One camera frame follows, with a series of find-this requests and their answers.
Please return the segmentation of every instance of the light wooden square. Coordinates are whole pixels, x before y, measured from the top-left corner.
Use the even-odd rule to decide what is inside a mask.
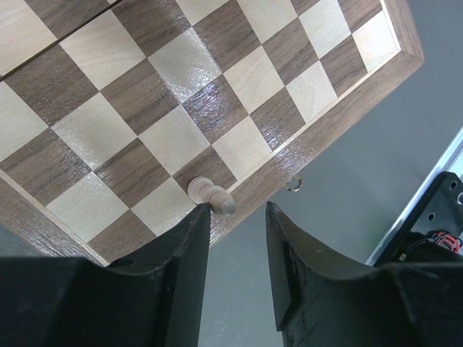
[[[227,1],[228,0],[177,0],[177,3],[191,25],[195,25]]]
[[[46,128],[25,102],[5,82],[0,82],[0,161]]]
[[[221,74],[192,27],[148,60],[181,103]]]
[[[378,13],[353,34],[368,71],[400,50],[384,12]]]
[[[93,170],[137,137],[100,93],[52,129]]]
[[[319,61],[296,77],[286,88],[306,123],[310,123],[337,98],[330,79]]]
[[[320,0],[300,19],[319,59],[351,34],[338,0]]]
[[[209,146],[209,141],[182,106],[148,128],[140,139],[171,175]]]
[[[47,208],[86,242],[129,209],[93,172]]]
[[[255,111],[284,86],[262,46],[224,76],[248,113]]]
[[[160,236],[178,224],[193,208],[195,203],[170,178],[132,211],[155,235]]]
[[[0,74],[6,74],[56,40],[24,0],[0,1]]]
[[[249,116],[218,139],[213,147],[236,179],[241,179],[271,153]]]
[[[99,90],[145,58],[112,11],[95,18],[60,44]]]
[[[297,18],[290,0],[238,0],[261,43]]]

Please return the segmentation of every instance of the screw hole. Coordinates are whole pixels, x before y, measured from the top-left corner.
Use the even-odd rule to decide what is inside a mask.
[[[130,265],[133,265],[133,264],[135,264],[134,260],[128,259],[128,258],[121,258],[121,259],[118,259],[118,260],[114,260],[111,263],[111,267],[123,267],[123,266],[130,266]]]

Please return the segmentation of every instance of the chess pawn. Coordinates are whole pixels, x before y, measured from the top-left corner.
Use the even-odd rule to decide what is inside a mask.
[[[217,215],[232,215],[237,210],[233,197],[225,189],[205,177],[196,177],[188,184],[188,196],[195,204],[208,202]]]

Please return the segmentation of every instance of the metal ring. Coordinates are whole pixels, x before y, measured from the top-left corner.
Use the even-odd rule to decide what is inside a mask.
[[[297,180],[297,186],[291,188],[290,186],[288,186],[288,184],[290,184],[294,179]],[[298,192],[302,188],[302,177],[299,175],[294,175],[294,177],[288,183],[286,183],[284,187],[288,192]]]

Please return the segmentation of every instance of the chessboard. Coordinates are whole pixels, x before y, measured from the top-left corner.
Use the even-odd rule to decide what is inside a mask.
[[[422,58],[402,0],[2,0],[0,223],[105,265],[206,176],[216,242]]]

